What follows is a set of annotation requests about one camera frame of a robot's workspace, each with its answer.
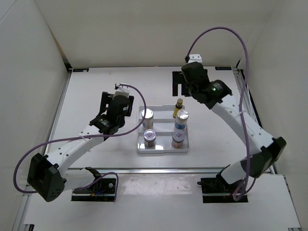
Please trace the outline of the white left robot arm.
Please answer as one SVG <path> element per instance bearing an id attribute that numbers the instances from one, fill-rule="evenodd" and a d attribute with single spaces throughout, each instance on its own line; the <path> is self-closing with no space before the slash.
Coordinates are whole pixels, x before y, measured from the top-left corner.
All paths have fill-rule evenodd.
<path id="1" fill-rule="evenodd" d="M 102 93 L 101 106 L 96 117 L 76 137 L 65 139 L 65 144 L 47 155 L 36 154 L 31 158 L 27 182 L 46 201 L 51 202 L 67 190 L 100 194 L 102 175 L 91 167 L 74 173 L 68 169 L 84 154 L 110 137 L 120 137 L 118 130 L 125 125 L 125 118 L 132 112 L 133 86 L 119 83 L 114 94 Z"/>

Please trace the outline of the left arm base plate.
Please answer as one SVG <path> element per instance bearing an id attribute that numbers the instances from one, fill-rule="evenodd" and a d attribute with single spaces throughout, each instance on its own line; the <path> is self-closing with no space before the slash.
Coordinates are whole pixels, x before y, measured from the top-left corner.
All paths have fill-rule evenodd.
<path id="1" fill-rule="evenodd" d="M 118 190 L 119 176 L 115 172 L 101 174 L 99 171 L 87 167 L 94 176 L 95 184 L 85 189 L 74 189 L 71 195 L 73 202 L 115 202 Z"/>

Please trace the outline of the yellow small sauce bottle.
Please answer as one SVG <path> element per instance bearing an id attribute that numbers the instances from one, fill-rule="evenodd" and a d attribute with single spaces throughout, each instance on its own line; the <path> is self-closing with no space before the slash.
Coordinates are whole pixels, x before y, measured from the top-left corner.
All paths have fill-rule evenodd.
<path id="1" fill-rule="evenodd" d="M 176 118 L 178 111 L 181 110 L 181 109 L 184 109 L 184 108 L 185 108 L 185 106 L 183 105 L 183 99 L 178 98 L 177 102 L 175 104 L 175 107 L 174 107 L 173 117 Z"/>

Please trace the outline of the blue-label bead shaker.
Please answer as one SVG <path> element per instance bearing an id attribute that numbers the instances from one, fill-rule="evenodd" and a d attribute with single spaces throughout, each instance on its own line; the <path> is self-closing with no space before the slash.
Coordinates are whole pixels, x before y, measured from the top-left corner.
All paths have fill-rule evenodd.
<path id="1" fill-rule="evenodd" d="M 151 109 L 143 109 L 141 116 L 144 117 L 142 127 L 144 130 L 152 129 L 154 126 L 154 112 Z"/>

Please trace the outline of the white-lid dark spice jar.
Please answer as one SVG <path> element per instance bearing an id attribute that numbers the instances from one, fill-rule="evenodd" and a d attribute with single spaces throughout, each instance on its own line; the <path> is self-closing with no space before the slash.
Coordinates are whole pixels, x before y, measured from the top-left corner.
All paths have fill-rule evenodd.
<path id="1" fill-rule="evenodd" d="M 147 129 L 144 134 L 144 145 L 146 147 L 154 147 L 156 144 L 156 132 L 153 129 Z"/>

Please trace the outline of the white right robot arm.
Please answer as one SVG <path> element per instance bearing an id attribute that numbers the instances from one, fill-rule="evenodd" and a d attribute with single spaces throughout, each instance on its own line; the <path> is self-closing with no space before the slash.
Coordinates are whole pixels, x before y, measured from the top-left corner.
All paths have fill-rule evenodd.
<path id="1" fill-rule="evenodd" d="M 228 192 L 235 183 L 246 177 L 260 177 L 281 156 L 286 146 L 283 137 L 275 138 L 266 132 L 245 111 L 221 80 L 210 81 L 207 70 L 198 62 L 184 65 L 172 73 L 172 95 L 193 97 L 223 119 L 242 140 L 249 152 L 242 160 L 225 167 L 217 174 L 216 187 Z"/>

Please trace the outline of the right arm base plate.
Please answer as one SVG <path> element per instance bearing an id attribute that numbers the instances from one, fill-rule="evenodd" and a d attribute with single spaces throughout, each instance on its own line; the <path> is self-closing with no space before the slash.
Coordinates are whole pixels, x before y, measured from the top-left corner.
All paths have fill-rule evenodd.
<path id="1" fill-rule="evenodd" d="M 248 203 L 247 195 L 244 195 L 238 201 L 233 198 L 233 194 L 240 183 L 241 180 L 228 184 L 221 177 L 210 176 L 200 178 L 197 185 L 201 187 L 204 204 Z"/>

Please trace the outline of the white-lid pinkish spice jar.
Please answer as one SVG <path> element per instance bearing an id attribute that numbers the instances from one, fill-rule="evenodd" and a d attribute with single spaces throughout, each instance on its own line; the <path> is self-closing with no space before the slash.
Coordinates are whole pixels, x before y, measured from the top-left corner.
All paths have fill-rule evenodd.
<path id="1" fill-rule="evenodd" d="M 176 149 L 184 149 L 186 133 L 183 130 L 177 129 L 172 134 L 171 146 Z"/>

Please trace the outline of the blue-label salt shaker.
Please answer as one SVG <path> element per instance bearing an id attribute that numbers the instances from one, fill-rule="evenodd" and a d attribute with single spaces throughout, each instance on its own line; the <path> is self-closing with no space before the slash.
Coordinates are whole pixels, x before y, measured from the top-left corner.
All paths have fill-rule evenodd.
<path id="1" fill-rule="evenodd" d="M 176 129 L 185 130 L 187 127 L 188 118 L 189 118 L 189 112 L 187 110 L 185 109 L 179 110 L 175 118 L 174 127 Z"/>

